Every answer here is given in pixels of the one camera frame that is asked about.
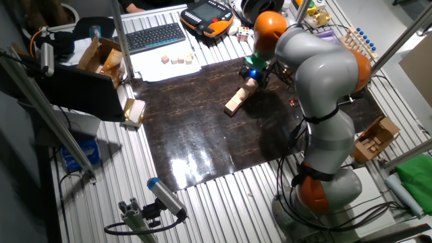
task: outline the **metal pole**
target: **metal pole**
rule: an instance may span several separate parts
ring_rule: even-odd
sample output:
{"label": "metal pole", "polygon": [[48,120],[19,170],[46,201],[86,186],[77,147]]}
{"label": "metal pole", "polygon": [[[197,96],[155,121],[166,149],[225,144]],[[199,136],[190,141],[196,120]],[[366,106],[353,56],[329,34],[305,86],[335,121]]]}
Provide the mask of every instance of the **metal pole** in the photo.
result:
{"label": "metal pole", "polygon": [[308,11],[311,1],[312,0],[303,0],[302,5],[298,8],[296,16],[297,26],[302,27],[303,19],[306,17],[306,12]]}
{"label": "metal pole", "polygon": [[130,61],[130,54],[128,48],[128,41],[123,29],[122,15],[120,14],[120,8],[118,0],[111,0],[111,8],[113,10],[113,20],[115,29],[117,30],[117,36],[119,37],[121,51],[123,53],[124,62],[128,71],[128,78],[135,78],[134,69],[132,68],[132,61]]}
{"label": "metal pole", "polygon": [[[15,51],[11,49],[8,50],[8,54],[19,59]],[[34,79],[26,75],[26,70],[23,68],[22,64],[6,57],[0,57],[0,65],[5,68],[6,72],[18,85],[18,88],[26,95],[27,99],[33,104],[40,116],[42,116],[48,126],[54,131],[55,135],[57,135],[61,143],[68,149],[81,168],[86,173],[94,174],[95,171],[90,161],[87,159],[87,156],[82,152],[82,149],[78,146],[78,143],[64,124],[54,115],[53,108],[50,106],[48,99]]]}
{"label": "metal pole", "polygon": [[432,149],[432,139],[429,139],[428,141],[416,146],[415,148],[411,149],[410,151],[404,153],[403,155],[400,155],[399,157],[395,158],[394,160],[386,163],[383,165],[383,169],[391,170],[395,168],[396,166],[400,165],[403,162],[406,162],[409,159],[414,158],[415,156],[426,152],[428,150]]}
{"label": "metal pole", "polygon": [[404,33],[393,43],[393,45],[378,59],[371,71],[371,76],[375,75],[387,61],[402,47],[405,42],[417,31],[418,28],[432,14],[432,3],[420,14],[420,16],[408,27]]}

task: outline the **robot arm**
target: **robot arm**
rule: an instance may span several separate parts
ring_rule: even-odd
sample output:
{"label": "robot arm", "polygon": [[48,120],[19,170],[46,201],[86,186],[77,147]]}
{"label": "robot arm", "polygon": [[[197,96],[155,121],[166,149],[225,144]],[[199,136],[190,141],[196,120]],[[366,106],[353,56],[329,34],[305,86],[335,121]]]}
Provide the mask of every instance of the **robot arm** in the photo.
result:
{"label": "robot arm", "polygon": [[330,213],[362,190],[354,172],[340,169],[354,146],[354,124],[337,101],[367,83],[369,60],[301,28],[280,37],[275,56],[296,72],[296,92],[308,122],[308,149],[293,180],[298,200],[314,213]]}

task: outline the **keyboard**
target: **keyboard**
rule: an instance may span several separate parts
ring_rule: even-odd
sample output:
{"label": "keyboard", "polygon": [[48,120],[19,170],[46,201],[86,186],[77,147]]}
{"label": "keyboard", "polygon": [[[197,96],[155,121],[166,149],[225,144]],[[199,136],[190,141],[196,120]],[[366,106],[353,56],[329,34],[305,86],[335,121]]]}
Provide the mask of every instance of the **keyboard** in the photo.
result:
{"label": "keyboard", "polygon": [[[126,35],[130,54],[148,51],[157,47],[163,47],[186,40],[178,23],[166,24],[154,28],[148,28]],[[118,36],[111,40],[119,42]]]}

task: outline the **wooden block stack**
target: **wooden block stack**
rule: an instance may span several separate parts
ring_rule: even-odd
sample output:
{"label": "wooden block stack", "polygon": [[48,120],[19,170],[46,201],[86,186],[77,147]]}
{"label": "wooden block stack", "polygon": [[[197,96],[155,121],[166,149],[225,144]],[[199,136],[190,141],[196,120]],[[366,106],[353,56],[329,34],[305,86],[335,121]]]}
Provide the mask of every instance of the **wooden block stack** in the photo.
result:
{"label": "wooden block stack", "polygon": [[258,83],[255,79],[250,78],[248,82],[240,88],[237,93],[225,105],[224,112],[233,117],[237,110],[242,106],[243,102],[255,91],[257,91]]}

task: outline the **open cardboard box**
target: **open cardboard box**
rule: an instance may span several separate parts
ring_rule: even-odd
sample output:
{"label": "open cardboard box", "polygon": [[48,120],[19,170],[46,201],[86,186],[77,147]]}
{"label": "open cardboard box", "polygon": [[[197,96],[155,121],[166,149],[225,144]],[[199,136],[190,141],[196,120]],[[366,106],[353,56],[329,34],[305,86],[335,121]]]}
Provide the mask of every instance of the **open cardboard box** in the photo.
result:
{"label": "open cardboard box", "polygon": [[109,76],[113,80],[114,88],[117,88],[126,71],[120,44],[106,38],[101,38],[99,42],[98,38],[94,37],[77,68]]}
{"label": "open cardboard box", "polygon": [[388,117],[379,117],[355,141],[351,155],[359,163],[378,156],[398,138],[400,129]]}
{"label": "open cardboard box", "polygon": [[144,119],[145,106],[146,103],[144,101],[128,98],[123,109],[126,121],[121,124],[139,128]]}

